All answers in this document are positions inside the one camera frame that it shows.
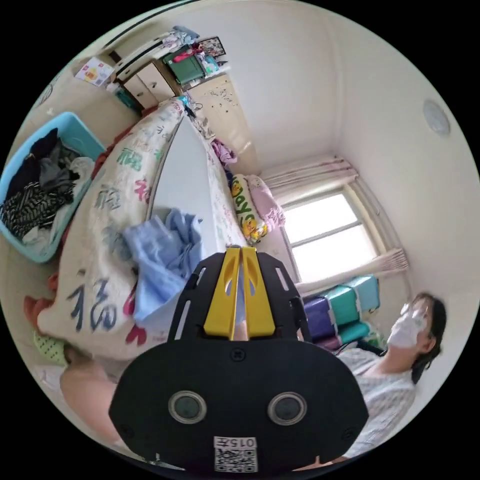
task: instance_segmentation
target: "bed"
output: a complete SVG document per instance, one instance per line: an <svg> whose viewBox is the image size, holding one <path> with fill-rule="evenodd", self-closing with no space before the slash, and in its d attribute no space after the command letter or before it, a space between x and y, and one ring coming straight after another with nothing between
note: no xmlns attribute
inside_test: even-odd
<svg viewBox="0 0 480 480"><path fill-rule="evenodd" d="M98 358L130 361L166 341L173 311L154 334L132 314L137 272L120 232L171 208L202 218L203 257L245 246L223 167L178 99L140 120L95 176L63 246L53 305L38 328Z"/></svg>

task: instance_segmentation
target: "poster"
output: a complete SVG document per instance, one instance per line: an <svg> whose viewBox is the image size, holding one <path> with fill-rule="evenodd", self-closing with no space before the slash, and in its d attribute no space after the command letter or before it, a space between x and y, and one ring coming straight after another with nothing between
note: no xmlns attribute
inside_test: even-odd
<svg viewBox="0 0 480 480"><path fill-rule="evenodd" d="M107 65L96 57L92 57L79 70L75 78L100 87L108 80L113 71L114 69L110 65Z"/></svg>

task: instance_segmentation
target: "yellow clip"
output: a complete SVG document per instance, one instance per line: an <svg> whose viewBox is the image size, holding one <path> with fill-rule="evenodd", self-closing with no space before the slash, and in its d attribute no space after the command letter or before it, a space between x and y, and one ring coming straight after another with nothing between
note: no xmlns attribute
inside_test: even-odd
<svg viewBox="0 0 480 480"><path fill-rule="evenodd" d="M257 258L257 249L253 247L243 248L242 259L245 320L248 338L269 337L275 332L275 322L260 270L259 259ZM250 282L255 289L253 295L250 290Z"/></svg>
<svg viewBox="0 0 480 480"><path fill-rule="evenodd" d="M210 309L203 325L207 335L224 337L229 340L234 338L239 268L240 249L227 248L220 276L211 299ZM230 282L230 295L227 295Z"/></svg>

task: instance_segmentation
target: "woman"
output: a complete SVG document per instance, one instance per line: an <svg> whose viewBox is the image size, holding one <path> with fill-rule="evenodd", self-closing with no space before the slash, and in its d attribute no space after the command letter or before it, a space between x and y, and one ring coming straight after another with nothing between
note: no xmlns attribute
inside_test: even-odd
<svg viewBox="0 0 480 480"><path fill-rule="evenodd" d="M388 350L378 356L371 351L352 348L338 357L355 375L369 412L369 419L344 456L355 457L378 446L395 428L412 405L415 385L441 351L447 321L443 302L421 293L401 311L391 329ZM246 340L245 324L235 329L235 340ZM108 411L116 384L103 367L70 347L65 348L68 368L60 387L69 407L106 441L121 444ZM321 467L318 462L304 467Z"/></svg>
<svg viewBox="0 0 480 480"><path fill-rule="evenodd" d="M381 356L360 348L338 354L355 375L369 418L351 448L334 463L364 454L389 436L412 406L422 372L441 352L447 323L441 300L420 293L400 315L391 328L388 349ZM321 466L317 461L301 470Z"/></svg>

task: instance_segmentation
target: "striped shirt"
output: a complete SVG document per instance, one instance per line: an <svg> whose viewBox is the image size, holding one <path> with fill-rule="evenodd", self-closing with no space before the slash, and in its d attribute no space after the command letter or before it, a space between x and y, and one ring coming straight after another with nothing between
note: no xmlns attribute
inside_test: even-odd
<svg viewBox="0 0 480 480"><path fill-rule="evenodd" d="M343 455L352 458L377 447L388 437L412 406L415 385L411 370L378 377L363 376L379 361L370 351L352 348L339 353L338 358L355 375L369 413L360 435Z"/></svg>

